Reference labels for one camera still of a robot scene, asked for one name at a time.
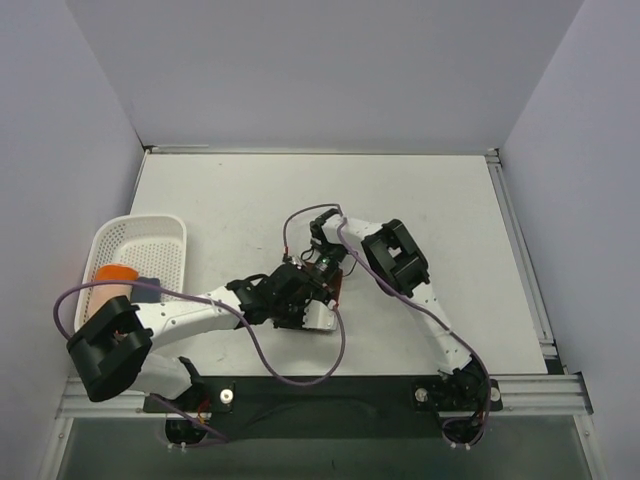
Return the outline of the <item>brown towel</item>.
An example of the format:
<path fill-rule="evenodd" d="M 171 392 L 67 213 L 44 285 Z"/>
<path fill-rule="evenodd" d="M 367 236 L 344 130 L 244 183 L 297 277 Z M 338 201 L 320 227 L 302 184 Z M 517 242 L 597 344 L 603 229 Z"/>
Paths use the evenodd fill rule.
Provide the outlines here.
<path fill-rule="evenodd" d="M 309 301 L 316 301 L 332 310 L 338 303 L 343 283 L 340 265 L 328 258 L 303 263 L 308 280 L 304 287 Z"/>

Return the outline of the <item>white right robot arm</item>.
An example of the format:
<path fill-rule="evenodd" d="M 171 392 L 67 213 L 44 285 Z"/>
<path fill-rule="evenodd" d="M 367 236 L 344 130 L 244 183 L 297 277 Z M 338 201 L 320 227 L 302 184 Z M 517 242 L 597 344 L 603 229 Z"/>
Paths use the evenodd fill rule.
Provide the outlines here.
<path fill-rule="evenodd" d="M 410 312 L 426 340 L 439 374 L 447 380 L 443 396 L 463 410 L 480 397 L 490 398 L 486 366 L 452 328 L 436 295 L 429 263 L 404 223 L 384 223 L 347 217 L 332 208 L 309 224 L 316 247 L 342 246 L 388 295 Z"/>

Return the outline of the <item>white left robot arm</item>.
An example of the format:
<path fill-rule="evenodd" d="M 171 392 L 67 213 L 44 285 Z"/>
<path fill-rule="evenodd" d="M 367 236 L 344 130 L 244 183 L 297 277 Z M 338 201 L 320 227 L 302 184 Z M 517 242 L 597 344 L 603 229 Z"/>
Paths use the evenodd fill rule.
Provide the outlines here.
<path fill-rule="evenodd" d="M 202 399 L 199 371 L 189 357 L 163 356 L 159 349 L 213 331 L 251 330 L 267 320 L 278 328 L 303 328 L 315 301 L 309 272 L 291 263 L 199 295 L 156 285 L 159 301 L 133 302 L 133 290 L 144 286 L 137 278 L 111 273 L 76 288 L 101 301 L 66 343 L 93 402 L 134 390 L 191 411 Z"/>

